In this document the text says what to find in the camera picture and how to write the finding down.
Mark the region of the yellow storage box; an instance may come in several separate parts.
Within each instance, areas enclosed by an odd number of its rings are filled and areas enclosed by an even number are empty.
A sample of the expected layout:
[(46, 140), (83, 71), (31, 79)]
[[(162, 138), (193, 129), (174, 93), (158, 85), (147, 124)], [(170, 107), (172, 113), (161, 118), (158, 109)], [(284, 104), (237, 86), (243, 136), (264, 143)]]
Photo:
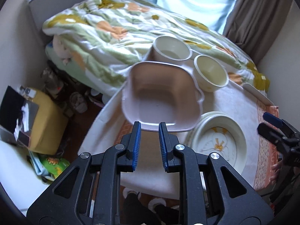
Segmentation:
[(44, 92), (33, 88), (35, 97), (31, 100), (39, 106), (34, 119), (28, 150), (43, 155), (55, 155), (68, 118), (64, 116), (62, 109)]

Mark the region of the white tray rim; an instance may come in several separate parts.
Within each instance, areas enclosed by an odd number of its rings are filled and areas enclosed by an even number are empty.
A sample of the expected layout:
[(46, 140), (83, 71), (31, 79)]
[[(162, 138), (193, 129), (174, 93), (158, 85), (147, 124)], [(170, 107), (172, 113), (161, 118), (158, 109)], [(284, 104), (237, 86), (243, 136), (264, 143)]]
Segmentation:
[(274, 103), (265, 95), (263, 95), (259, 90), (257, 90), (255, 87), (253, 87), (249, 83), (243, 84), (243, 89), (255, 96), (258, 100), (260, 100), (264, 105), (266, 106), (274, 106)]

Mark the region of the small duck pattern plate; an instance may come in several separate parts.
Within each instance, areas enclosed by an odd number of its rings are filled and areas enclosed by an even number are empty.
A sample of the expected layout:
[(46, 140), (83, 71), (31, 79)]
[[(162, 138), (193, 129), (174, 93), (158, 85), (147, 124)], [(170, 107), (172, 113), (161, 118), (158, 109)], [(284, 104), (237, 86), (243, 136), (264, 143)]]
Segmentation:
[(247, 143), (239, 124), (228, 115), (206, 118), (195, 133), (191, 148), (204, 155), (215, 152), (241, 174), (247, 161)]

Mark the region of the brown curtain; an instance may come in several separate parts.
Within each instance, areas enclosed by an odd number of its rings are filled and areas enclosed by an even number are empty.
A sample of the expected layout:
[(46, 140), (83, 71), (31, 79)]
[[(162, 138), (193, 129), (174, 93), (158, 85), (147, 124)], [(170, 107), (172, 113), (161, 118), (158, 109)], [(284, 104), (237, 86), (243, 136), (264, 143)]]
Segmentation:
[(292, 1), (236, 0), (223, 35), (259, 64), (280, 33)]

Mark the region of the floral green yellow duvet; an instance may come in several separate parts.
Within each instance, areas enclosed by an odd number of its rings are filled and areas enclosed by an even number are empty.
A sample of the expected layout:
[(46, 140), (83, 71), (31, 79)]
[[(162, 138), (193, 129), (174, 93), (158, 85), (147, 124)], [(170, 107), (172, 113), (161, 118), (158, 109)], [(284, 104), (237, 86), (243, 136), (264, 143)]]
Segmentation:
[(47, 19), (48, 36), (58, 36), (83, 73), (113, 95), (134, 64), (143, 61), (153, 41), (171, 36), (199, 54), (217, 59), (229, 78), (266, 94), (270, 81), (238, 46), (204, 24), (148, 0), (85, 0)]

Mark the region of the plain cream bowl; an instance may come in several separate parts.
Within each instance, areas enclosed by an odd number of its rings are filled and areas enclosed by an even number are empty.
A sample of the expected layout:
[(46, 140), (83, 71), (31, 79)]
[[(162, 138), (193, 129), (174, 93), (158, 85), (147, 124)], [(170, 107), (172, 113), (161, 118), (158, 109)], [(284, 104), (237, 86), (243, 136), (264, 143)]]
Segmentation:
[(159, 36), (153, 42), (153, 58), (157, 62), (182, 65), (192, 57), (190, 46), (170, 36)]

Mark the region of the pink floral tablecloth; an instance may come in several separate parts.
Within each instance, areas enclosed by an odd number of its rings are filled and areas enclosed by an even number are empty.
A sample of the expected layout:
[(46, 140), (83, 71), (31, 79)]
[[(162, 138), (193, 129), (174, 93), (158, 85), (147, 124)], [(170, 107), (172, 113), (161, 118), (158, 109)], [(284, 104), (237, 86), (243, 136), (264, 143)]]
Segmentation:
[[(191, 67), (183, 68), (193, 76)], [(122, 111), (123, 87), (100, 111), (84, 138), (79, 152), (88, 152), (92, 155), (103, 153), (111, 146), (119, 144), (122, 137), (132, 131), (134, 123), (128, 122)], [(232, 81), (224, 88), (212, 93), (203, 92), (203, 94), (202, 114), (221, 111), (241, 127), (247, 143), (247, 161), (241, 176), (256, 191), (265, 189), (273, 175), (271, 167), (277, 162), (278, 153), (269, 142), (258, 135), (257, 127), (263, 121), (262, 116), (265, 112), (278, 115), (278, 107), (264, 105)], [(179, 142), (184, 144), (189, 131), (169, 132), (176, 135)], [(179, 174), (166, 173), (164, 170), (158, 131), (142, 129), (136, 170), (122, 173), (121, 185), (152, 196), (179, 198)]]

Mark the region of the cream bowl with lion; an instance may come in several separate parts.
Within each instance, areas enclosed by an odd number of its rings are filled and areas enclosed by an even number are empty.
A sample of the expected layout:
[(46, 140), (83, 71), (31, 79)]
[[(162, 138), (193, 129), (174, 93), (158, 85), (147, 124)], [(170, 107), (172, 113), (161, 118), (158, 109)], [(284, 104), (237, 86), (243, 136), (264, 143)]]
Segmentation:
[(210, 56), (197, 55), (193, 61), (193, 76), (205, 92), (215, 92), (229, 83), (224, 67)]

